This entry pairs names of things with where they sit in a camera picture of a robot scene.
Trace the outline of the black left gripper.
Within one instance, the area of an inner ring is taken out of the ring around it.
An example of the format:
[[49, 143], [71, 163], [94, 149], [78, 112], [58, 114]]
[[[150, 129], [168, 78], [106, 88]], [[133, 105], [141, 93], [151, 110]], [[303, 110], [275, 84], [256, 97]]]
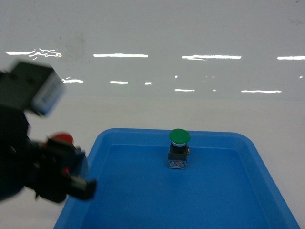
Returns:
[[67, 194], [81, 200], [94, 197], [97, 181], [70, 176], [66, 191], [62, 187], [64, 178], [63, 168], [71, 168], [71, 145], [62, 141], [49, 138], [46, 142], [30, 141], [30, 153], [33, 156], [33, 171], [26, 187], [33, 189], [36, 198], [61, 203]]

